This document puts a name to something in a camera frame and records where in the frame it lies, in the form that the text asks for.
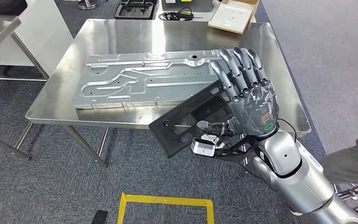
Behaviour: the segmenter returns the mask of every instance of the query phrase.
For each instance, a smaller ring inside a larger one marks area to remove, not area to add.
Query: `table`
[[[41,67],[32,53],[28,50],[28,48],[23,44],[23,42],[18,38],[17,34],[14,30],[21,24],[20,20],[17,16],[0,16],[0,44],[9,36],[11,36],[14,41],[18,44],[21,50],[25,53],[25,55],[29,58],[30,61],[35,65],[35,67],[39,70],[39,72],[44,76],[45,80],[48,79],[48,75],[45,70]],[[29,160],[29,155],[21,152],[19,148],[21,147],[23,141],[25,140],[29,130],[32,127],[32,122],[28,122],[25,127],[23,133],[21,134],[19,140],[17,141],[14,147],[8,145],[7,143],[0,140],[0,147],[11,152],[15,156]]]
[[[87,20],[62,58],[53,76],[28,110],[26,117],[38,124],[63,125],[102,167],[104,138],[97,153],[73,126],[144,128],[173,106],[77,110],[72,105],[80,75],[89,55],[246,47],[255,50],[280,102],[280,118],[290,122],[299,136],[310,126],[269,23],[251,23],[243,35],[210,28],[207,22]],[[282,123],[287,132],[293,130]]]

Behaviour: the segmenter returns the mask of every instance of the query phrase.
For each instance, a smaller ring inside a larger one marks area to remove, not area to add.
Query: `aluminum plate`
[[[178,105],[217,80],[210,60],[227,69],[218,51],[90,56],[72,103],[81,109]]]

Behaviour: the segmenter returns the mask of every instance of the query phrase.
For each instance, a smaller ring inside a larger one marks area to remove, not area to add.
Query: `yellow tape marking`
[[[207,208],[207,224],[214,224],[213,203],[210,199],[126,195],[124,193],[121,193],[120,204],[118,207],[117,214],[117,224],[123,224],[125,207],[127,205],[127,202],[203,206]]]

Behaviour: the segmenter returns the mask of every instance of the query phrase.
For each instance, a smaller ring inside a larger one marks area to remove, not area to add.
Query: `robotic finger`
[[[224,72],[220,64],[217,63],[216,61],[211,61],[210,64],[214,72],[219,77],[219,80],[221,81],[221,84],[223,85],[223,88],[225,89],[227,96],[230,99],[235,97],[237,93],[235,92],[233,85],[231,84],[230,80],[228,79],[226,73]]]
[[[260,81],[260,80],[267,78],[264,68],[263,68],[263,65],[260,61],[259,56],[256,54],[256,52],[254,52],[252,49],[249,49],[248,56],[249,56],[250,60],[252,61],[254,70],[256,71],[257,79]]]
[[[255,71],[253,71],[253,64],[250,63],[250,58],[248,54],[244,54],[241,49],[234,48],[234,55],[240,62],[243,70],[243,76],[248,84],[248,87],[251,88],[253,84],[257,83],[257,78]]]
[[[228,69],[233,74],[233,82],[237,86],[238,90],[242,92],[245,88],[247,88],[247,84],[245,79],[242,76],[242,72],[240,72],[238,65],[235,63],[234,59],[230,56],[226,49],[220,49],[220,56],[223,58],[224,62],[227,64]]]

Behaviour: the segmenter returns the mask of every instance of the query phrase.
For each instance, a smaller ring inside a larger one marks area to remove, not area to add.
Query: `white paper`
[[[208,23],[211,26],[232,30],[242,33],[246,22],[252,15],[253,6],[250,4],[229,1],[227,4],[220,4],[215,15]]]

